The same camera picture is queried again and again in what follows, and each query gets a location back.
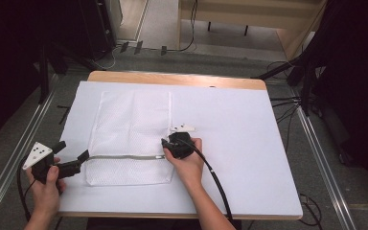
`white board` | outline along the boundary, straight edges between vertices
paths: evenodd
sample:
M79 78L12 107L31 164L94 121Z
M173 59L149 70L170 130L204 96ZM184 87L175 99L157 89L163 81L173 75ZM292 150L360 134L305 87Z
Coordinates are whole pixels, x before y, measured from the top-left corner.
M203 153L222 184L235 218L299 219L302 208L273 110L265 90L215 87L80 83L61 140L62 162L87 150L102 92L146 89L172 93L172 125L188 124L203 141ZM222 198L204 168L203 185L223 213ZM63 215L187 215L196 212L174 173L170 184L90 187L81 173L66 178L61 196Z

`table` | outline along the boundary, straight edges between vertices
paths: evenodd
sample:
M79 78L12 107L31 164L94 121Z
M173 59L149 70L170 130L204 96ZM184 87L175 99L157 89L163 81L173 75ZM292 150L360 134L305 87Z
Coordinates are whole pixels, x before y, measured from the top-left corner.
M198 0L195 20L277 29L288 60L316 31L327 0ZM178 44L182 19L191 19L194 0L179 0Z
M64 162L73 160L87 148L88 124L96 113L95 109L87 107L95 107L104 91L130 89L172 92L173 120L180 125L185 121L197 128L192 136L203 139L203 152L226 192L234 219L302 217L299 197L262 80L92 72L88 82L80 83L61 136L67 143L67 150L60 153ZM205 168L203 185L225 213L217 186ZM170 184L90 187L84 182L84 170L81 169L80 174L66 178L66 182L67 190L60 202L61 216L196 218L194 205L175 173Z

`wrist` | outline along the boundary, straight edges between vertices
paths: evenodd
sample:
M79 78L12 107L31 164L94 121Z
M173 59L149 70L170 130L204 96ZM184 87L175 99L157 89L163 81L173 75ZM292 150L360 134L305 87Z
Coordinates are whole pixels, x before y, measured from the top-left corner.
M193 196L196 193L204 191L204 187L202 186L202 183L200 181L184 182L184 186L187 189L187 192L190 194L190 196Z
M34 210L25 229L48 229L56 214Z

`forearm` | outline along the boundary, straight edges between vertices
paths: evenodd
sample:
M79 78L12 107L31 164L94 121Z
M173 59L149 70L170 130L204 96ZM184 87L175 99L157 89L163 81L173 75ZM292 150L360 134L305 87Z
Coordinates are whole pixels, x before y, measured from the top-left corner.
M53 218L51 215L33 212L25 230L48 230Z
M209 197L202 185L188 185L186 187L193 200L203 230L235 229Z

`black cable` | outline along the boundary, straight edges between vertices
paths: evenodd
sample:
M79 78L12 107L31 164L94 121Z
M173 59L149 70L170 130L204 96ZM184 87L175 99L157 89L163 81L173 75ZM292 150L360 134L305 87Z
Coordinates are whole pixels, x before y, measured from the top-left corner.
M191 28L192 28L192 33L193 33L190 44L188 44L187 47L185 47L183 49L180 49L180 50L165 50L165 51L167 51L167 52L184 52L184 51L188 50L193 45L194 40L195 40L195 24L196 24L196 10L197 10L197 8L198 8L198 0L195 0L194 4L193 4L193 9L191 10L191 17L190 17ZM141 48L141 50L163 51L163 50L154 49L154 48Z
M266 66L265 70L266 70L266 72L268 73L268 72L269 72L269 67L270 67L271 65L276 64L276 63L285 63L285 62L287 62L287 61L282 61L282 60L273 61L273 62L271 62L270 64L268 64L268 65ZM278 77L276 77L276 76L273 76L273 79L286 80L287 78L285 78L285 79L281 79L281 78L278 78Z
M286 114L290 111L290 110L292 110L292 108L294 108L294 106L295 106L295 109L291 112L291 113L289 113L287 116L286 116ZM298 103L298 104L295 104L294 106L292 106L290 109L288 109L280 118L277 118L277 124L279 124L279 123L281 123L281 122L283 122L284 121L284 119L286 119L286 118L288 118L289 116L291 116L291 114L293 114L296 110L297 110L297 108L300 106L300 104Z
M285 104L297 104L299 102L286 102L286 103L277 103L277 104L274 104L272 105L271 107L277 107L277 106L281 106L281 105L285 105Z
M29 192L29 190L32 188L32 186L35 184L35 180L31 183L31 185L29 185L29 187L26 189L25 194L23 195L24 197L26 197L26 194Z
M19 162L19 165L17 166L17 174L16 174L16 178L17 178L17 191L19 192L19 196L20 196L20 201L22 203L23 206L23 210L25 211L25 217L26 220L29 221L31 219L31 213L29 212L29 208L28 205L26 204L26 196L23 195L23 189L22 189L22 181L20 179L20 174L22 171L22 166L23 164L25 164L25 161L27 159L28 155L25 155Z
M215 171L212 169L211 165L208 163L208 161L205 159L204 154L194 145L187 143L186 141L183 141L181 139L178 139L178 141L180 141L181 143L185 144L186 146L189 146L191 149L193 149L198 155L199 157L201 157L201 159L204 161L205 165L208 167L209 172L211 173L211 176L214 178L215 183L217 184L217 187L219 189L220 195L222 196L222 200L223 200L223 204L225 205L225 209L226 209L226 214L228 216L229 222L234 225L234 220L232 217L232 212L231 209L229 207L229 203L228 203L228 199L226 198L226 194L225 191L223 191L223 188L219 182L219 179L217 177L217 174L215 173Z
M318 13L317 13L317 15L315 16L315 19L317 19L319 16L320 16L320 14L321 14L321 12L325 9L325 7L327 6L329 6L330 4L331 4L331 2L332 1L329 1L327 4L324 4L323 6L322 6L322 8L320 9L320 11L318 11ZM312 26L313 26L313 23L315 23L317 20L313 20L312 21L312 23L310 24L310 27L312 28ZM311 30L308 30L306 33L305 33L305 36L304 37L307 37L308 35L309 35L309 33L311 32ZM299 59L299 58L301 58L301 56L303 55L303 52L300 54L300 55L298 55L298 57L296 57L294 60L297 60L297 59ZM269 72L268 71L268 67L270 66L270 65L272 65L272 64L274 64L274 63L278 63L278 62L284 62L285 64L287 63L288 64L288 66L289 67L297 67L297 68L304 68L304 66L299 66L299 65L293 65L293 64L291 64L289 61L274 61L274 62L272 62L272 63L270 63L270 64L268 64L267 65L267 73ZM262 76L258 76L258 77L251 77L250 79L261 79L262 78Z
M57 108L65 108L66 109L64 114L62 115L61 120L58 123L59 125L61 125L65 121L65 119L68 117L68 114L70 113L70 110L71 110L71 106L58 105Z
M270 98L270 101L288 101L288 100L299 100L301 97L289 97L289 98Z
M295 107L294 111L292 111L291 115L289 116L289 122L288 122L288 128L287 128L286 152L288 152L289 130L291 128L292 116L294 115L295 111L297 111L298 107L299 105Z
M302 202L307 207L307 209L310 211L310 213L312 214L312 217L315 220L315 223L307 223L307 222L305 222L301 219L299 219L299 221L306 224L307 226L318 226L318 228L320 230L322 230L322 225L321 225L322 213L321 213L321 209L319 208L318 204L307 195L300 194L300 196L306 197L308 199L308 201L311 201L315 205L315 207L318 209L319 218L316 216L316 214L313 212L312 208L309 206L309 204L307 202Z
M59 228L59 225L61 224L61 221L62 221L62 217L60 217L57 221L57 224L56 224L56 227L55 227L55 230L58 230Z
M249 226L247 226L247 230L252 229L252 225L253 225L253 223L255 223L255 220L250 221Z

